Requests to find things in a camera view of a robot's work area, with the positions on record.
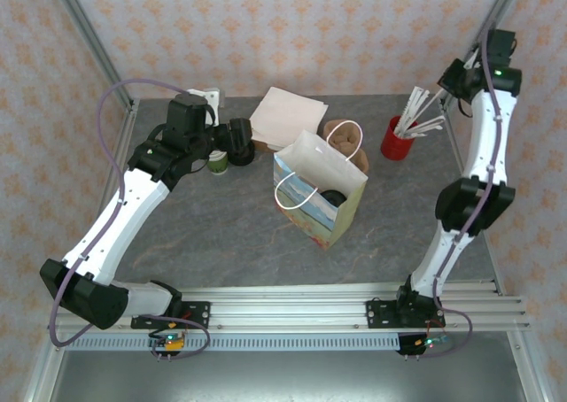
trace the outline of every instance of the mounting plate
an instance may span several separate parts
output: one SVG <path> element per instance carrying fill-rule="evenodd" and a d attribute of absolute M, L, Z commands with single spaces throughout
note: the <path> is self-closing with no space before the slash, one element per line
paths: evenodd
<path fill-rule="evenodd" d="M 211 317 L 211 303 L 210 302 L 182 302 L 181 312 L 191 312 L 187 318 L 189 321 L 196 322 L 206 329 L 209 328 L 209 319 Z M 164 326 L 164 321 L 155 321 L 143 316 L 136 316 L 132 318 L 130 327 L 132 329 L 160 329 Z M 178 323 L 172 329 L 185 329 L 185 324 Z"/>
<path fill-rule="evenodd" d="M 429 320 L 437 320 L 445 327 L 445 316 L 438 311 L 424 311 L 408 307 L 398 309 L 396 300 L 376 300 L 366 302 L 366 319 L 369 329 L 426 329 Z M 440 328 L 434 322 L 431 328 Z"/>

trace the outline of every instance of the metal floor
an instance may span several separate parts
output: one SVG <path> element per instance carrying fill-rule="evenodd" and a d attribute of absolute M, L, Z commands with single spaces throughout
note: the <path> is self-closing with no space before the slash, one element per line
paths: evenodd
<path fill-rule="evenodd" d="M 276 209 L 273 155 L 257 153 L 222 176 L 203 170 L 184 177 L 128 247 L 116 279 L 160 280 L 174 287 L 400 282 L 419 265 L 433 235 L 439 192 L 459 176 L 447 132 L 417 140 L 401 162 L 380 143 L 388 120 L 408 96 L 315 97 L 326 120 L 361 123 L 369 180 L 353 225 L 327 251 Z M 221 120 L 250 117 L 261 98 L 227 98 Z M 166 120 L 168 100 L 143 100 L 130 152 Z M 423 117 L 438 114 L 430 108 Z M 492 279 L 483 236 L 463 252 L 450 280 Z"/>
<path fill-rule="evenodd" d="M 52 402 L 523 402 L 505 333 L 440 359 L 395 352 L 67 352 Z"/>

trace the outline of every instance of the wall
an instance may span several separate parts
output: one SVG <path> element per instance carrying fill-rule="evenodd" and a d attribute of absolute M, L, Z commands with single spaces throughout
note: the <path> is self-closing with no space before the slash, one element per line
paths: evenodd
<path fill-rule="evenodd" d="M 0 0 L 0 400 L 23 400 L 45 336 L 39 277 L 95 218 L 107 164 L 95 103 L 107 87 L 59 0 Z M 116 135 L 122 108 L 105 110 Z"/>
<path fill-rule="evenodd" d="M 319 95 L 433 87 L 493 1 L 81 0 L 122 78 L 231 96 L 272 85 Z"/>
<path fill-rule="evenodd" d="M 517 0 L 499 26 L 517 32 L 524 73 L 509 131 L 516 200 L 488 231 L 508 292 L 527 298 L 547 372 L 567 395 L 567 14 L 565 0 Z M 462 152 L 470 121 L 454 118 Z"/>

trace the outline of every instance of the paper bag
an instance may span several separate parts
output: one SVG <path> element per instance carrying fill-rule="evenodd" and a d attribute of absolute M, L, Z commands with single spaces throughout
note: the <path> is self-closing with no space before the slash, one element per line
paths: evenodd
<path fill-rule="evenodd" d="M 323 249 L 353 222 L 368 180 L 349 159 L 305 130 L 274 154 L 274 195 L 280 210 Z M 327 189 L 341 192 L 346 201 L 335 207 L 320 194 Z"/>

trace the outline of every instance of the marble surface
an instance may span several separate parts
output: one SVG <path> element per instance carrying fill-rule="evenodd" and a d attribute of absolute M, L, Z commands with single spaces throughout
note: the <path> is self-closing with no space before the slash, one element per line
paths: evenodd
<path fill-rule="evenodd" d="M 369 180 L 353 225 L 327 251 L 276 210 L 273 155 L 221 176 L 184 177 L 144 223 L 120 263 L 121 281 L 161 280 L 175 287 L 404 281 L 421 262 L 436 227 L 439 192 L 458 177 L 448 135 L 418 139 L 401 162 L 380 143 L 407 96 L 315 97 L 327 120 L 358 121 L 365 132 Z M 228 98 L 221 120 L 250 117 L 260 98 Z M 130 150 L 164 122 L 168 100 L 144 100 Z M 431 108 L 423 120 L 436 114 Z M 465 250 L 449 279 L 492 279 L 484 237 Z"/>

